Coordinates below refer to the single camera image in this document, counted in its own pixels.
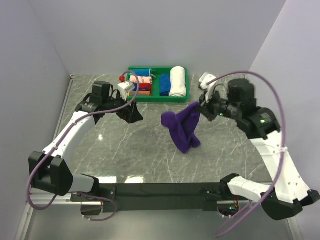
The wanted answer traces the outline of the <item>purple towel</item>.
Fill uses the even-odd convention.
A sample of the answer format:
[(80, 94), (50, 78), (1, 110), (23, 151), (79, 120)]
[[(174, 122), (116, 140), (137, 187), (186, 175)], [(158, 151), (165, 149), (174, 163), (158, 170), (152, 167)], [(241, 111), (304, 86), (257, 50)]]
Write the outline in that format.
[(200, 120), (198, 101), (190, 104), (179, 113), (167, 111), (161, 115), (161, 124), (169, 130), (172, 141), (178, 150), (186, 154), (190, 148), (198, 148), (200, 140), (195, 135), (195, 130)]

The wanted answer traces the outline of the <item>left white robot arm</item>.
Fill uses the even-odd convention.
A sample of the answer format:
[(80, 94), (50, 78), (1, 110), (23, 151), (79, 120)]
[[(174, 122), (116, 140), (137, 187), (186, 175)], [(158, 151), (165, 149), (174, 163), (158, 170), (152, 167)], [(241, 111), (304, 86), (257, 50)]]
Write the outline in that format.
[(97, 200), (101, 194), (99, 180), (85, 174), (73, 174), (68, 161), (86, 134), (105, 114), (115, 113), (129, 124), (144, 119), (137, 103), (127, 100), (134, 89), (130, 81), (119, 83), (117, 89), (108, 82), (95, 81), (91, 93), (76, 106), (71, 120), (53, 142), (43, 151), (33, 151), (29, 156), (28, 187), (57, 196), (82, 192), (89, 201)]

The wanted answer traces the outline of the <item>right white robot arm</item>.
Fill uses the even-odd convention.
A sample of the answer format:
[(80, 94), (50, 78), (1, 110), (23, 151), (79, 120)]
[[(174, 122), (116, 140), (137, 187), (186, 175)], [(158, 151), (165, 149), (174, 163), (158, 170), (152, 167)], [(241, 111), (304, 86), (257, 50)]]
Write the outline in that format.
[(276, 181), (272, 187), (236, 174), (229, 175), (220, 187), (220, 195), (226, 200), (241, 196), (258, 202), (270, 190), (261, 206), (276, 221), (292, 218), (305, 206), (319, 201), (319, 192), (308, 187), (288, 149), (281, 146), (283, 132), (274, 113), (257, 106), (255, 86), (245, 78), (230, 80), (226, 99), (220, 96), (217, 87), (214, 82), (207, 87), (199, 99), (198, 110), (210, 122), (218, 116), (235, 120), (259, 152), (272, 180)]

